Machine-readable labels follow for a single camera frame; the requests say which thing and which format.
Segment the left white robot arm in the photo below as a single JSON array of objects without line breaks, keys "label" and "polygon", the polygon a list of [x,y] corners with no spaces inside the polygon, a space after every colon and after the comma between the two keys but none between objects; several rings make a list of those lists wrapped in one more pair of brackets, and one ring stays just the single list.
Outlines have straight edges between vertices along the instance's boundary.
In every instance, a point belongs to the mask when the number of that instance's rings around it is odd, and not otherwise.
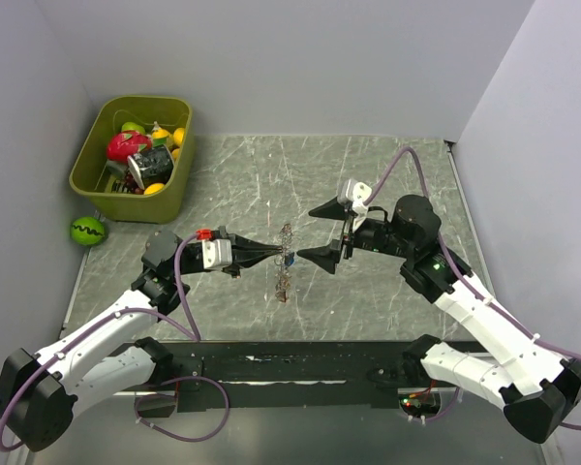
[{"label": "left white robot arm", "polygon": [[165,387],[171,355],[154,341],[120,346],[165,323],[191,341],[201,336],[187,302],[186,274],[242,270],[282,254],[225,228],[199,230],[186,239],[154,232],[146,241],[137,279],[105,311],[56,342],[11,353],[0,373],[0,450],[39,451],[64,434],[75,417],[125,388]]}]

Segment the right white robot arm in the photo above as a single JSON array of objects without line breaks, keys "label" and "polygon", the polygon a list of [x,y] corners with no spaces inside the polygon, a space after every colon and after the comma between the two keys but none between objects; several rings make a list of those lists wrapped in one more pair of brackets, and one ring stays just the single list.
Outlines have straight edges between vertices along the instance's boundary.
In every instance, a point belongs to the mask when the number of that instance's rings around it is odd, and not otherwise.
[{"label": "right white robot arm", "polygon": [[404,375],[415,386],[431,380],[466,390],[500,408],[523,437],[543,444],[581,400],[581,359],[540,344],[483,288],[471,268],[439,242],[441,219],[430,201],[406,195],[390,219],[368,217],[360,202],[333,199],[309,214],[342,222],[340,238],[298,256],[328,273],[353,249],[403,259],[400,273],[427,301],[465,328],[494,359],[459,352],[423,335],[404,354]]}]

